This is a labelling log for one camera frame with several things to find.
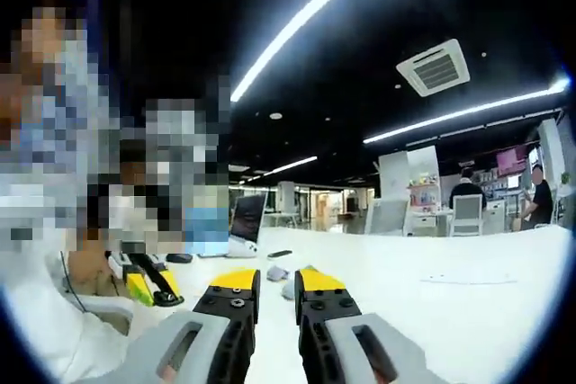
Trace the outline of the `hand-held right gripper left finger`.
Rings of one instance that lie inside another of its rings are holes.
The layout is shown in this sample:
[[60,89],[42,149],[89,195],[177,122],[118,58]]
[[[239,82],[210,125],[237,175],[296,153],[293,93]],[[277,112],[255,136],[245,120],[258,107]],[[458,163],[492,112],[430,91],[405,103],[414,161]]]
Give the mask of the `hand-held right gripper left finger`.
[[161,383],[173,358],[174,383],[242,383],[255,351],[260,271],[213,280],[191,311],[176,311],[130,343],[122,365],[102,383]]

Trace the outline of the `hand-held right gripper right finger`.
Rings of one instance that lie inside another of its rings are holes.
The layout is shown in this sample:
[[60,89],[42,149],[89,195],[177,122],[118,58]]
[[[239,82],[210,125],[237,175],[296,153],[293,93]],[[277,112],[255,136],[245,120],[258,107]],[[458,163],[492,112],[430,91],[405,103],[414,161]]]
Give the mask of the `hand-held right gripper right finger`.
[[343,282],[305,268],[294,274],[299,354],[309,383],[443,383],[424,350],[375,313],[364,314]]

